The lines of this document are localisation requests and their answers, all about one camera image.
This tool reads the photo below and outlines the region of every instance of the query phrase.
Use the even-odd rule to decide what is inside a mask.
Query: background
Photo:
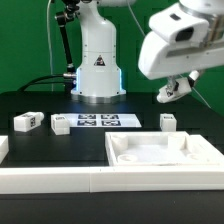
[[[175,2],[177,1],[137,0],[132,9],[147,34],[150,31],[149,17]],[[47,5],[48,0],[0,1],[0,93],[16,91],[34,78],[50,75]],[[56,0],[50,7],[54,74],[66,71],[61,36],[54,20],[56,12],[63,9],[60,0]],[[117,64],[123,72],[123,88],[128,92],[158,92],[166,80],[148,80],[139,71],[137,63],[144,38],[128,7],[100,8],[99,12],[117,28]],[[67,30],[74,64],[78,67],[81,64],[82,42],[79,21],[69,23]],[[224,115],[223,71],[224,67],[207,70],[196,86],[210,106],[221,115]],[[29,88],[34,91],[51,89],[51,86]]]

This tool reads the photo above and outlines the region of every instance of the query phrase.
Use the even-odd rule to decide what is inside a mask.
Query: black cable
[[[38,81],[46,80],[46,79],[53,79],[53,78],[63,78],[63,75],[49,75],[49,76],[42,76],[36,79],[33,79],[32,81],[28,82],[24,86],[20,87],[17,91],[24,91],[27,87],[32,85],[33,83],[36,83]]]
[[[29,85],[27,84],[26,85],[26,88],[28,88],[29,86],[33,86],[33,85],[42,85],[42,84],[44,84],[44,85],[45,84],[66,84],[66,83],[70,83],[70,82],[35,82],[35,83],[30,83]]]

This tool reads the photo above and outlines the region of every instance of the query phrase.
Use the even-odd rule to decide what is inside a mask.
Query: black table
[[[8,92],[0,95],[0,135],[10,151],[0,165],[11,167],[108,166],[106,131],[159,131],[161,113],[174,114],[177,131],[200,134],[224,153],[224,118],[187,96],[159,104],[149,93],[128,93],[114,104],[74,102],[60,92]],[[30,132],[13,130],[13,117],[43,112],[42,125]],[[55,113],[136,114],[142,128],[71,128],[55,136]],[[215,223],[224,221],[224,191],[108,192],[0,195],[1,223]]]

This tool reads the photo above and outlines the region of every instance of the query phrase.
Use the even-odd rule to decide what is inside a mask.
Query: blue light
[[[76,76],[76,88],[75,89],[76,89],[76,91],[79,91],[79,80],[80,80],[79,79],[79,76],[80,76],[80,69],[79,68],[76,71],[76,75],[77,76]]]
[[[122,89],[122,71],[121,71],[121,69],[119,69],[120,70],[120,91],[122,91],[123,89]]]

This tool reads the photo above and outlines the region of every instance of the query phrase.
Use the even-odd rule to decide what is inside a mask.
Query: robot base
[[[109,103],[116,103],[120,101],[124,101],[126,99],[126,91],[123,93],[119,93],[116,96],[110,97],[95,97],[95,96],[84,96],[81,94],[77,94],[76,91],[71,91],[71,98],[74,101],[81,101],[85,103],[92,103],[92,104],[109,104]]]

